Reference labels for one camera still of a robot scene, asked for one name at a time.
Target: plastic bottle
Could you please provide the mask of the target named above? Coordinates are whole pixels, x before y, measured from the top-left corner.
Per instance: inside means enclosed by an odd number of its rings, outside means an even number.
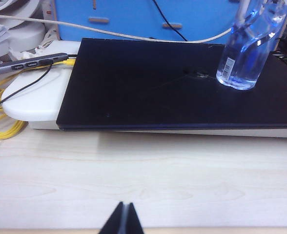
[[[287,19],[287,0],[241,0],[216,73],[239,90],[254,87]]]

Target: black object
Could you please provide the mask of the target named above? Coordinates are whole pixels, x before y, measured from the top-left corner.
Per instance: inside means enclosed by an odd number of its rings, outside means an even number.
[[[99,234],[144,234],[133,203],[120,202]]]
[[[287,66],[269,55],[256,86],[215,78],[222,45],[83,39],[60,129],[287,128]]]

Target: light wood desk surface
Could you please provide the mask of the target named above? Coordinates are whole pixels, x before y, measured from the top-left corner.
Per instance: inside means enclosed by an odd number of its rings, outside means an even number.
[[[145,228],[287,227],[287,139],[26,128],[0,141],[1,229],[96,229],[121,200]]]

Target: blue drawer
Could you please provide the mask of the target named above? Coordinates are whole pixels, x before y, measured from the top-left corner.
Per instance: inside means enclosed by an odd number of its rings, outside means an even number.
[[[231,27],[239,4],[235,0],[157,0],[170,23],[188,40],[215,36]],[[148,38],[182,40],[165,21],[152,0],[54,0],[56,19],[103,30]],[[124,39],[78,28],[59,26],[60,38]],[[213,43],[225,43],[228,35]]]

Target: bottle label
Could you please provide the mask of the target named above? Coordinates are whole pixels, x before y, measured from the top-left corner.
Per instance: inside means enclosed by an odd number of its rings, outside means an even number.
[[[227,58],[226,65],[225,65],[225,68],[224,68],[223,73],[222,73],[222,77],[225,78],[226,80],[229,79],[232,68],[235,65],[235,62],[236,62],[235,60],[233,60],[231,58]]]

